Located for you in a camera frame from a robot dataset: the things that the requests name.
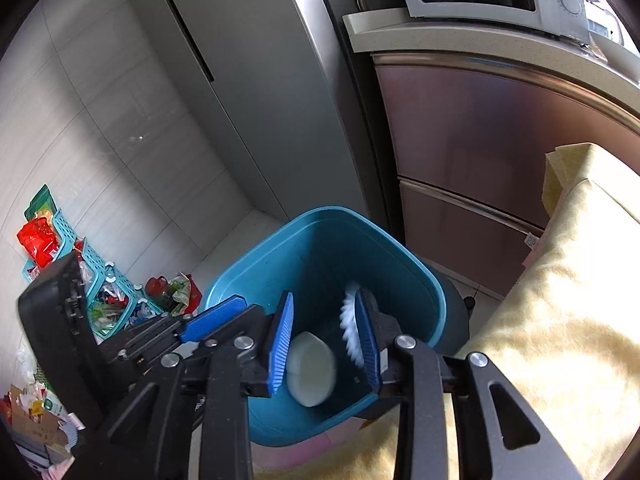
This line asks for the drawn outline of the light stone countertop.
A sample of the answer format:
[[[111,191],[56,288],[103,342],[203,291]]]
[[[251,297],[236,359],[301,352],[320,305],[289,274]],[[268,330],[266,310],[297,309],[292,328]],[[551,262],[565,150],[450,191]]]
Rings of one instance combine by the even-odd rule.
[[[524,64],[559,76],[639,114],[639,84],[588,50],[560,40],[490,25],[422,22],[405,9],[347,14],[356,52],[447,52]]]

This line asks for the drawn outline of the teal plastic basket rack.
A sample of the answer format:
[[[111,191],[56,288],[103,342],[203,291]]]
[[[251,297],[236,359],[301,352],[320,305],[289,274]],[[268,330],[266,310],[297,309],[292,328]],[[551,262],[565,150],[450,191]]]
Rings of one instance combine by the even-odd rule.
[[[85,286],[89,324],[101,342],[120,330],[137,326],[162,313],[141,285],[134,285],[111,261],[104,260],[85,238],[77,236],[56,206],[47,185],[43,185],[24,211],[25,219],[47,220],[44,235],[54,236],[51,262],[73,254]]]

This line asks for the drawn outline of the silver refrigerator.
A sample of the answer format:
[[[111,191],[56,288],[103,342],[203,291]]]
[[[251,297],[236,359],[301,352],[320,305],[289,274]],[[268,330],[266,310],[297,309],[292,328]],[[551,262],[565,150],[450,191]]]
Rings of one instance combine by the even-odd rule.
[[[250,201],[281,220],[324,205],[384,216],[326,0],[130,0],[160,62]]]

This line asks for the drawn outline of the white ruffled foam net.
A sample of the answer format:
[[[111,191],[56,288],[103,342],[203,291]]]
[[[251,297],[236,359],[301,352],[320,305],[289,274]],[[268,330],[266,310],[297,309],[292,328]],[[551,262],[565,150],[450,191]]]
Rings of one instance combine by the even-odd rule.
[[[349,284],[345,290],[345,298],[341,307],[340,327],[343,331],[343,340],[346,344],[346,352],[352,362],[359,368],[364,367],[363,355],[358,335],[356,321],[355,299],[359,285]]]

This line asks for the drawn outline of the yellow quilted tablecloth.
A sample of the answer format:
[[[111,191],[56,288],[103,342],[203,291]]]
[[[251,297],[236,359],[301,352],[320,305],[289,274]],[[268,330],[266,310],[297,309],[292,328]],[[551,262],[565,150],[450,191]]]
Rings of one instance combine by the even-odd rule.
[[[585,479],[639,474],[639,177],[596,144],[547,156],[548,228],[466,345],[518,388]]]

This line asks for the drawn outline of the dark purple kitchen cabinet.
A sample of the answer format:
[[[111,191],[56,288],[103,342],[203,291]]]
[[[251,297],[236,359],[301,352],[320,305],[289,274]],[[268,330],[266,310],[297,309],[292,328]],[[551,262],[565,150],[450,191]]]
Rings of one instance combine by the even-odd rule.
[[[526,236],[548,223],[549,152],[592,142],[638,166],[637,104],[477,56],[384,53],[374,64],[408,247],[498,294],[522,273]]]

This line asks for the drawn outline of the blue plastic trash bin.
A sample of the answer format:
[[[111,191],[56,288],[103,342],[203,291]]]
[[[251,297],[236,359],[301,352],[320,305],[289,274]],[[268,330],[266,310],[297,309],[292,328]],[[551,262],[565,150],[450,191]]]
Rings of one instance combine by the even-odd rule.
[[[299,404],[285,386],[270,399],[251,398],[253,442],[293,445],[371,411],[378,400],[346,353],[340,312],[350,284],[369,289],[405,333],[431,347],[442,339],[447,307],[435,275],[385,231],[343,207],[301,214],[239,258],[209,289],[204,309],[241,296],[266,312],[276,310],[283,292],[292,292],[292,333],[314,334],[336,359],[336,385],[314,408]]]

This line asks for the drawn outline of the red snack bag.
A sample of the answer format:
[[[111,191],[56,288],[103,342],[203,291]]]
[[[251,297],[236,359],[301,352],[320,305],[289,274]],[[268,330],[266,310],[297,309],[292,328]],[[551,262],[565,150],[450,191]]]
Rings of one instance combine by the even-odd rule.
[[[51,263],[60,249],[58,236],[46,217],[29,220],[16,237],[39,269]]]

